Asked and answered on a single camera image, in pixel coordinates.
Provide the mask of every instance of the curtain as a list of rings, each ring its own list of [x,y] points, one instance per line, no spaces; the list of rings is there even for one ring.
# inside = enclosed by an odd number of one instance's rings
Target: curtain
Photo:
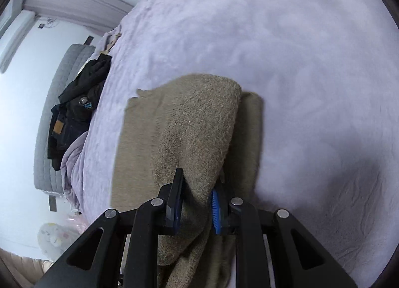
[[[41,16],[86,26],[102,35],[132,10],[121,0],[23,0],[23,8]]]

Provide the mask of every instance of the pink plastic bag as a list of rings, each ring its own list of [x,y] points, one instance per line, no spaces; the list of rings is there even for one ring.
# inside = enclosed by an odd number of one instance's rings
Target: pink plastic bag
[[[68,218],[68,225],[77,230],[79,234],[83,234],[83,232],[89,227],[87,220],[82,214],[70,216]]]

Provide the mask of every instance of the lavender bedsheet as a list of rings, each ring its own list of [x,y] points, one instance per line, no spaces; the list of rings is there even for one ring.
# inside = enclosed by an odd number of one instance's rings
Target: lavender bedsheet
[[[181,75],[265,100],[255,201],[290,210],[360,288],[399,242],[399,32],[381,0],[141,0],[74,173],[89,221],[110,207],[126,101]]]

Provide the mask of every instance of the folded towel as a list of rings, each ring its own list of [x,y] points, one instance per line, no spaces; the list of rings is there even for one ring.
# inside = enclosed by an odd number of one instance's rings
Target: folded towel
[[[260,155],[262,101],[242,93],[233,80],[209,74],[187,75],[138,94],[125,111],[111,206],[121,212],[138,208],[182,167],[188,185],[181,228],[177,236],[158,237],[159,285],[227,283],[219,274],[229,276],[234,245],[231,238],[209,236],[209,196],[225,162],[231,177],[226,181],[236,193],[247,198],[251,192]],[[204,253],[207,244],[223,253]],[[203,275],[193,281],[201,256],[212,267],[201,266]]]

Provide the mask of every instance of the clothing pile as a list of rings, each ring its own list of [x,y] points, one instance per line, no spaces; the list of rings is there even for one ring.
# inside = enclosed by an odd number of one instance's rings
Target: clothing pile
[[[86,63],[58,97],[59,104],[51,112],[47,157],[55,171],[60,170],[66,150],[89,130],[92,113],[98,106],[112,57],[100,54],[97,60]]]

